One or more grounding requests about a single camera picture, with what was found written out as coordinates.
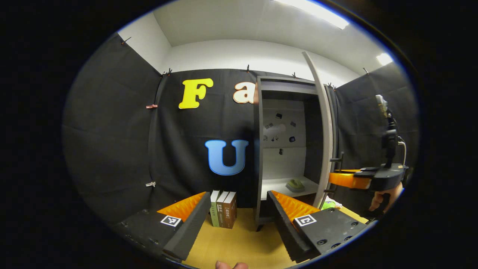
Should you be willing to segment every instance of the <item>white cable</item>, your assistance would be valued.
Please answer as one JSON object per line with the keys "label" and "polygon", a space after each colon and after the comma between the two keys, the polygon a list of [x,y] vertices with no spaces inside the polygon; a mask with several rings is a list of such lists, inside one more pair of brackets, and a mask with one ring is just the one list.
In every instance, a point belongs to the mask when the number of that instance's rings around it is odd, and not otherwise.
{"label": "white cable", "polygon": [[405,148],[405,152],[403,153],[403,165],[405,165],[405,161],[407,159],[407,144],[405,144],[405,141],[400,141],[398,142],[399,145],[403,145],[403,147]]}

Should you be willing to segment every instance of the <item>green object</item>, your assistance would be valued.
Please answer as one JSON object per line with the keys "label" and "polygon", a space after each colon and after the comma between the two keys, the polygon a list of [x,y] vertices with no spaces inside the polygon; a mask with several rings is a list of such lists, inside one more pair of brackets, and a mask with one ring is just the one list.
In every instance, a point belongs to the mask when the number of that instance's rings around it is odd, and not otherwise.
{"label": "green object", "polygon": [[322,208],[321,210],[324,210],[324,209],[327,209],[327,208],[333,208],[335,207],[335,203],[334,202],[325,202],[324,205],[322,205]]}
{"label": "green object", "polygon": [[287,184],[285,186],[290,191],[293,191],[293,192],[303,192],[305,190],[304,185],[298,179],[291,179],[289,182],[287,182]]}
{"label": "green object", "polygon": [[213,227],[219,227],[219,218],[217,217],[217,205],[216,201],[221,191],[213,191],[211,194],[211,208],[209,208],[209,212],[211,213],[211,221]]}

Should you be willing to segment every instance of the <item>black fabric backdrop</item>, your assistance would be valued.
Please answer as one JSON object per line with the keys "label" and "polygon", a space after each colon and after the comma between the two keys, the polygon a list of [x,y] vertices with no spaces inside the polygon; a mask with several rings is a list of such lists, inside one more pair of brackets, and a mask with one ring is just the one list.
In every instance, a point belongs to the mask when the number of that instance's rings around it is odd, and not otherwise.
{"label": "black fabric backdrop", "polygon": [[[151,172],[157,186],[153,190],[153,207],[167,205],[171,200],[183,199],[202,191],[223,190],[238,193],[238,207],[253,207],[257,194],[254,190],[254,107],[233,100],[234,86],[240,82],[257,81],[257,76],[291,76],[262,71],[237,69],[204,69],[172,73],[161,81],[153,112],[150,152]],[[206,89],[199,107],[179,109],[183,99],[184,80],[210,78],[214,85]],[[208,140],[224,140],[223,162],[236,162],[231,142],[243,139],[246,147],[244,169],[232,176],[221,176],[209,168]]]}
{"label": "black fabric backdrop", "polygon": [[[338,107],[338,153],[344,152],[343,169],[359,169],[385,163],[381,137],[387,121],[381,117],[376,94],[388,102],[398,125],[398,135],[407,145],[406,165],[413,168],[418,158],[419,108],[415,92],[395,63],[378,68],[336,88]],[[403,147],[397,146],[393,162],[403,162]],[[350,210],[363,214],[373,192],[337,187],[334,199]]]}
{"label": "black fabric backdrop", "polygon": [[[255,83],[257,76],[291,76],[211,69],[176,72],[161,80],[121,42],[115,34],[91,56],[65,104],[65,159],[85,202],[109,224],[213,189],[237,191],[238,207],[252,207],[253,104],[234,102],[234,86]],[[214,86],[197,99],[198,108],[180,110],[182,82],[197,78],[211,78]],[[159,107],[145,109],[152,103]],[[226,166],[235,163],[231,142],[249,142],[239,174],[220,176],[209,169],[204,143],[211,139],[227,142]],[[156,187],[145,187],[151,181]]]}
{"label": "black fabric backdrop", "polygon": [[147,207],[148,136],[160,75],[115,34],[79,72],[65,103],[65,159],[85,202],[115,223]]}

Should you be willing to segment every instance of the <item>green cloth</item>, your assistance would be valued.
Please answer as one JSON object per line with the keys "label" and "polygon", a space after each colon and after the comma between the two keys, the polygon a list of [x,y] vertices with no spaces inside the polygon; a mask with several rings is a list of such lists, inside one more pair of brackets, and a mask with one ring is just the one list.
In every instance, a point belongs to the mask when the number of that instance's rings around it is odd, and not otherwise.
{"label": "green cloth", "polygon": [[327,208],[331,208],[331,207],[335,207],[335,203],[334,203],[334,202],[325,202],[324,205],[322,205],[321,210],[324,210],[324,209],[327,209]]}

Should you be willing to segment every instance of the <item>wooden floor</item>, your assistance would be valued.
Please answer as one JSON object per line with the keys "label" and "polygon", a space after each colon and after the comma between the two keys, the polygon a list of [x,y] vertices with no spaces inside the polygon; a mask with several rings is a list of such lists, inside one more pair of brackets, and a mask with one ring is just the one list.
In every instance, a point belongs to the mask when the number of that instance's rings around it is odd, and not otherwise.
{"label": "wooden floor", "polygon": [[[249,269],[277,269],[296,265],[289,258],[274,223],[266,224],[256,232],[252,208],[237,210],[237,220],[232,229],[213,227],[208,214],[183,263],[201,269],[213,269],[217,260],[231,267],[237,262],[245,262]],[[367,221],[346,208],[341,211],[362,223]]]}

